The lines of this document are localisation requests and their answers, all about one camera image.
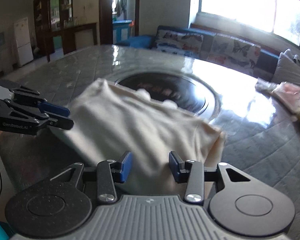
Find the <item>gray pillow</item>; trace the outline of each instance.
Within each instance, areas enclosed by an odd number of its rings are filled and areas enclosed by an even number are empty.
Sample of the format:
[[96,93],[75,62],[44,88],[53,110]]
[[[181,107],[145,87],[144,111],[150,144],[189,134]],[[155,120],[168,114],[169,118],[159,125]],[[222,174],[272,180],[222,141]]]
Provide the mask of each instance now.
[[288,56],[280,53],[277,68],[271,82],[280,84],[285,81],[300,87],[300,67]]

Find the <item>metal screw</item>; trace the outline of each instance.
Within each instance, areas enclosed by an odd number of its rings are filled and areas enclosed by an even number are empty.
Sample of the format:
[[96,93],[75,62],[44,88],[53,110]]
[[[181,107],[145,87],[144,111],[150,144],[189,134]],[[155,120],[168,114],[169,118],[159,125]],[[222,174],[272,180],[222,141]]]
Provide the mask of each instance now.
[[111,202],[111,201],[114,201],[114,195],[101,194],[101,195],[98,196],[98,199],[102,202]]
[[186,196],[186,200],[192,203],[197,203],[202,200],[202,197],[198,194],[188,194]]

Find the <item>gray ribbed plate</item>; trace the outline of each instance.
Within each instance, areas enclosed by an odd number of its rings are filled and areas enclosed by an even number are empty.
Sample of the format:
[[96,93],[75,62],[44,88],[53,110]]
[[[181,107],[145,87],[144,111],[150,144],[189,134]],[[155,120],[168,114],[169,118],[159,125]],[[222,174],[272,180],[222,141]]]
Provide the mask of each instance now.
[[[28,238],[15,235],[12,240]],[[100,206],[87,223],[57,240],[242,240],[211,221],[205,210],[178,196],[124,195],[113,205]],[[273,240],[289,240],[284,235]]]

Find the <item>black table center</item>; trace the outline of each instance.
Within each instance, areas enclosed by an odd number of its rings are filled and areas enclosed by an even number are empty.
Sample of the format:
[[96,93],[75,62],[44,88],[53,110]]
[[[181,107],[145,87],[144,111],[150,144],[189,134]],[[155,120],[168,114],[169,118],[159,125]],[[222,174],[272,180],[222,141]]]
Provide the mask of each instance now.
[[118,82],[133,90],[145,89],[152,99],[172,100],[178,107],[195,114],[202,113],[208,106],[205,86],[190,78],[166,73],[139,73]]

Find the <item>wooden door frame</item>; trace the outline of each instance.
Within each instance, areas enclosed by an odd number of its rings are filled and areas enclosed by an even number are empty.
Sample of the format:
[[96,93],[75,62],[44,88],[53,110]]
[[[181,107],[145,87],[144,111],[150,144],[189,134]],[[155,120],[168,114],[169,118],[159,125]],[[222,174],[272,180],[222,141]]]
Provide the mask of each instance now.
[[[112,0],[99,0],[99,32],[100,44],[113,43],[112,28]],[[139,7],[140,0],[136,0],[135,10],[135,35],[139,35]]]

